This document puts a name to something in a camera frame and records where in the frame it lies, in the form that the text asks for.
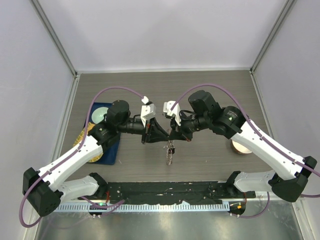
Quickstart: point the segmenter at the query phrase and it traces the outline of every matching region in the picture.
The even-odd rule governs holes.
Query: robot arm
[[[144,97],[145,105],[141,108],[140,117],[130,117],[129,104],[123,100],[115,101],[108,109],[104,120],[96,124],[88,132],[82,148],[79,144],[70,149],[54,162],[35,171],[32,167],[23,174],[23,194],[30,186],[52,167],[64,161],[72,153],[76,152],[65,163],[46,175],[30,192],[27,200],[37,213],[47,216],[52,213],[61,202],[76,199],[82,196],[94,196],[102,198],[107,191],[107,183],[97,173],[77,180],[66,179],[87,163],[90,159],[106,152],[113,144],[120,140],[120,133],[142,135],[141,142],[155,143],[167,141],[169,135],[164,131],[155,119],[156,107]]]
[[[268,172],[245,173],[234,172],[227,182],[233,184],[229,191],[261,191],[274,192],[278,197],[295,202],[304,190],[311,172],[296,164],[299,162],[312,169],[317,161],[311,157],[299,156],[269,137],[255,123],[253,126],[262,136],[258,136],[246,121],[241,111],[235,106],[221,108],[209,92],[199,90],[193,93],[188,101],[194,112],[186,116],[185,110],[181,110],[177,104],[169,101],[164,103],[163,112],[167,118],[171,118],[170,140],[191,141],[193,133],[204,129],[210,129],[217,135],[225,136],[245,146],[265,161],[273,170]],[[264,140],[271,142],[285,154],[291,156],[292,162],[271,147]]]

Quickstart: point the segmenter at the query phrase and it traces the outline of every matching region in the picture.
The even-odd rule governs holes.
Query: white bracket
[[[163,104],[163,113],[165,116],[174,117],[175,122],[181,126],[180,118],[180,106],[179,103],[175,105],[174,109],[171,110],[171,107],[175,104],[175,101],[168,101]]]
[[[151,103],[150,105],[141,106],[140,118],[143,123],[143,126],[146,126],[147,120],[150,120],[156,116],[156,106]]]

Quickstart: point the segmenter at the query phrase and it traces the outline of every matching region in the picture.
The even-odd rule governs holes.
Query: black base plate
[[[243,199],[244,193],[231,196],[227,184],[217,181],[175,182],[108,182],[112,204],[124,199],[126,204],[172,205],[185,201],[191,205],[221,204],[223,199]],[[256,197],[254,191],[246,192],[247,199]]]

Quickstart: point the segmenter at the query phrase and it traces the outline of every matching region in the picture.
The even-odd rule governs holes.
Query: white enclosure
[[[1,239],[21,240],[24,171],[52,160],[73,76],[29,1],[0,7]],[[24,218],[31,207],[25,205]]]
[[[41,7],[36,11],[31,2],[40,3]],[[273,36],[272,29],[278,29],[274,24],[289,2],[296,3],[277,34],[268,38]],[[3,239],[24,239],[26,230],[18,219],[23,173],[52,160],[62,121],[67,122],[63,116],[72,83],[77,82],[75,71],[249,70],[262,53],[252,76],[274,138],[301,156],[313,156],[319,162],[316,169],[320,170],[320,1],[1,3]],[[37,15],[39,9],[45,12],[44,22],[49,20],[46,27]],[[264,45],[266,39],[270,45]],[[304,193],[320,194],[319,181],[313,174]],[[307,214],[314,235],[320,239],[318,202],[318,198],[307,200]],[[31,210],[27,203],[26,222]]]
[[[320,1],[297,1],[255,72],[277,141],[301,156],[320,159]],[[312,174],[305,194],[320,194]],[[319,198],[308,199],[319,236]]]
[[[40,0],[77,71],[249,69],[285,0]]]

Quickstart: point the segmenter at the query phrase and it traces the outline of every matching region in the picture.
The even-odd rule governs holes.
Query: blue mat
[[[95,102],[92,106],[91,112],[90,112],[90,118],[89,118],[89,122],[91,122],[92,124],[94,124],[94,122],[92,121],[92,113],[101,107],[106,107],[106,108],[110,108],[112,106],[111,103],[104,103],[104,102]],[[118,152],[118,148],[119,148],[119,143],[120,141],[116,142],[112,147],[110,147],[103,155],[102,157],[95,162],[89,162],[90,164],[106,164],[106,165],[113,165],[116,162],[116,158],[117,158],[117,152]]]

